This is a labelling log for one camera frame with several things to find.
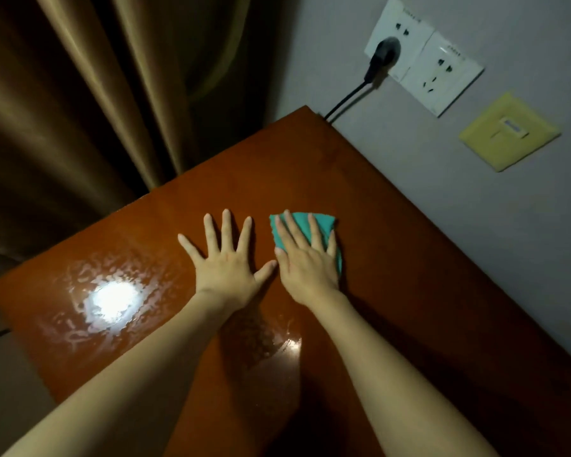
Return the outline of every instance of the person's left hand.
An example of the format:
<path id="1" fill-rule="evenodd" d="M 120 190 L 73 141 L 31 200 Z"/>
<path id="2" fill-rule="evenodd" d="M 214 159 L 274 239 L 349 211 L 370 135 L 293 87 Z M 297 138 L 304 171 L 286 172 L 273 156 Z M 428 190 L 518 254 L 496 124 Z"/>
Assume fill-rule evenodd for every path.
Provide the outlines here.
<path id="1" fill-rule="evenodd" d="M 213 220 L 208 213 L 203 218 L 205 237 L 207 239 L 207 259 L 204 259 L 197 247 L 188 238 L 178 234 L 178 241 L 184 247 L 195 265 L 197 273 L 197 293 L 207 292 L 229 305 L 233 311 L 243 308 L 260 287 L 265 283 L 277 266 L 275 260 L 266 263 L 259 271 L 252 274 L 248 262 L 248 249 L 252 219 L 247 217 L 244 222 L 237 249 L 233 249 L 233 229 L 231 212 L 222 212 L 222 249 L 213 228 Z"/>

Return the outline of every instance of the glossy wooden surface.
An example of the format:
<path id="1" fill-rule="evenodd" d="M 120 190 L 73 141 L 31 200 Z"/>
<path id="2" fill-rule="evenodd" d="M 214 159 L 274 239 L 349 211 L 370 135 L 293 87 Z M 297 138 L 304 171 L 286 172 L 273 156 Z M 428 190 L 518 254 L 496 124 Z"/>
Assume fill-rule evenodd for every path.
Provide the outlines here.
<path id="1" fill-rule="evenodd" d="M 258 265 L 273 256 L 269 214 L 335 215 L 343 287 L 377 330 L 502 455 L 571 455 L 571 358 L 308 108 L 0 279 L 0 310 L 55 399 L 187 302 L 176 234 L 203 248 L 203 215 L 225 207 L 254 217 Z M 381 455 L 334 346 L 278 277 L 212 340 L 166 455 L 263 452 Z"/>

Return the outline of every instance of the white wall socket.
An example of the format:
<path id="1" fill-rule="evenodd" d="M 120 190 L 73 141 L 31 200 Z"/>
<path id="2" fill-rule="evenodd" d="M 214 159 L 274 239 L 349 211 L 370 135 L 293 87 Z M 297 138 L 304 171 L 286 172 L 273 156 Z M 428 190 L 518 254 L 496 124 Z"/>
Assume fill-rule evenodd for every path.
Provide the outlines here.
<path id="1" fill-rule="evenodd" d="M 400 84 L 440 117 L 483 69 L 436 31 Z"/>
<path id="2" fill-rule="evenodd" d="M 400 57 L 394 67 L 389 70 L 389 75 L 400 82 L 433 32 L 434 28 L 412 14 L 402 1 L 388 0 L 364 52 L 371 58 L 377 45 L 385 38 L 394 36 L 400 40 Z"/>

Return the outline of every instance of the wet surface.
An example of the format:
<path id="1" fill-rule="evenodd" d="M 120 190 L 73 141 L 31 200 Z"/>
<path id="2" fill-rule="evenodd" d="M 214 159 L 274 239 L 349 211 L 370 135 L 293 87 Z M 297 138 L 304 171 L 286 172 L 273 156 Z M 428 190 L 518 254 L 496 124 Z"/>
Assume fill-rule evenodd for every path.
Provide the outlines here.
<path id="1" fill-rule="evenodd" d="M 204 250 L 203 215 L 226 207 L 254 218 L 253 268 L 273 258 L 270 214 L 334 215 L 342 287 L 373 327 L 503 456 L 571 455 L 571 358 L 309 109 L 0 278 L 0 311 L 57 401 L 186 304 L 177 234 Z M 262 453 L 382 454 L 334 345 L 278 276 L 210 342 L 166 450 Z"/>

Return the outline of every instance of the cloth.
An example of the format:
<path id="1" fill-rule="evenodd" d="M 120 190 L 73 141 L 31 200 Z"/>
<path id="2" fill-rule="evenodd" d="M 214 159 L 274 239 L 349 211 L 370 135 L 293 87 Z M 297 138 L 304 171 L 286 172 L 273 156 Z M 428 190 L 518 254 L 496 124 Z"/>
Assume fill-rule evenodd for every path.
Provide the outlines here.
<path id="1" fill-rule="evenodd" d="M 269 217 L 271 221 L 271 230 L 273 231 L 273 238 L 275 240 L 275 246 L 285 250 L 284 243 L 281 241 L 279 234 L 277 234 L 277 228 L 275 227 L 275 217 L 277 215 L 271 215 Z M 286 224 L 286 219 L 284 218 L 283 214 L 279 215 L 281 217 L 281 221 L 283 224 Z M 327 240 L 330 237 L 330 232 L 334 229 L 334 223 L 336 222 L 336 218 L 330 215 L 322 215 L 321 213 L 314 213 L 315 219 L 317 220 L 317 225 L 320 227 L 321 232 L 321 241 L 323 242 L 324 248 L 327 247 Z M 301 213 L 296 212 L 292 213 L 292 217 L 294 221 L 305 235 L 309 244 L 311 243 L 311 226 L 309 225 L 309 214 L 308 213 Z M 336 252 L 336 265 L 338 269 L 338 275 L 340 276 L 343 272 L 343 257 L 340 253 L 340 247 L 337 249 Z"/>

